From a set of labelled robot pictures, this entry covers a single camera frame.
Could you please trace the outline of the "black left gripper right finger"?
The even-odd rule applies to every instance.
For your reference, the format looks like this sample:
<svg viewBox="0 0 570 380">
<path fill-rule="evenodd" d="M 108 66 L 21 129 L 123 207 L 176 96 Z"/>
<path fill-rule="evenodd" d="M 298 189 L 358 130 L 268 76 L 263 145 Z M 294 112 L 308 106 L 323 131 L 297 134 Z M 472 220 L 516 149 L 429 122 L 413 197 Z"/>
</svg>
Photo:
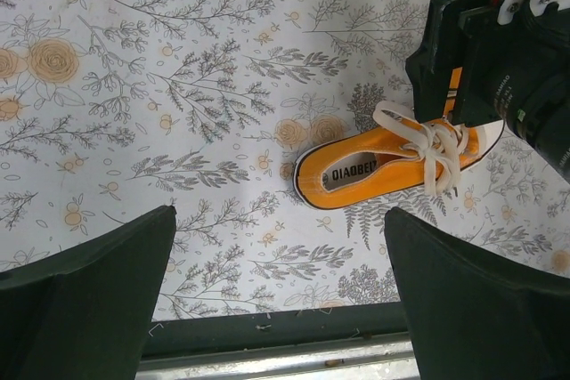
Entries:
<svg viewBox="0 0 570 380">
<path fill-rule="evenodd" d="M 401 208 L 385 240 L 423 379 L 567 379 L 569 280 Z"/>
</svg>

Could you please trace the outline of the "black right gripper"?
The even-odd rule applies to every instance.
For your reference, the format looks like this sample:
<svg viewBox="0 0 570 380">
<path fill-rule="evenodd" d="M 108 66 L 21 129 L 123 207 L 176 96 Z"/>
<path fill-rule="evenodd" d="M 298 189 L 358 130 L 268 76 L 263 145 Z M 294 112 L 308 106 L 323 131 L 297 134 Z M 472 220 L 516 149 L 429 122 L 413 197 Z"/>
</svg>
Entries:
<svg viewBox="0 0 570 380">
<path fill-rule="evenodd" d="M 561 177 L 569 177 L 569 11 L 523 0 L 501 25 L 503 0 L 430 0 L 419 48 L 405 61 L 414 115 L 427 123 L 503 120 Z"/>
</svg>

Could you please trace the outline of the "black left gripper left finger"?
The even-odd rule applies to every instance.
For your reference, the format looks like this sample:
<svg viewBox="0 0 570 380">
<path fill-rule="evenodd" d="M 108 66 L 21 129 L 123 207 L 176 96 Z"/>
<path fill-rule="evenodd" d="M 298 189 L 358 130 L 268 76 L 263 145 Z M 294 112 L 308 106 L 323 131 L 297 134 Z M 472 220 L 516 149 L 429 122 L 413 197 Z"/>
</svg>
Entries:
<svg viewBox="0 0 570 380">
<path fill-rule="evenodd" d="M 133 379 L 175 236 L 159 206 L 1 274 L 3 379 Z"/>
</svg>

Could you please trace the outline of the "orange sneaker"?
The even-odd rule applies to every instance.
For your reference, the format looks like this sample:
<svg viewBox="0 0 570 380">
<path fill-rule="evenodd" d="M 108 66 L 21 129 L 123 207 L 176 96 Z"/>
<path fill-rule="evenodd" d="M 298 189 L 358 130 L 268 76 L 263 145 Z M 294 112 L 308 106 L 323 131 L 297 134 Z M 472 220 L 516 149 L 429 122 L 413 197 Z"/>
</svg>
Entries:
<svg viewBox="0 0 570 380">
<path fill-rule="evenodd" d="M 492 151 L 505 124 L 454 125 L 447 118 L 454 104 L 448 93 L 443 115 L 420 123 L 412 109 L 380 101 L 374 129 L 318 145 L 297 160 L 296 193 L 313 208 L 334 210 L 413 188 L 429 197 L 456 190 L 463 173 Z"/>
</svg>

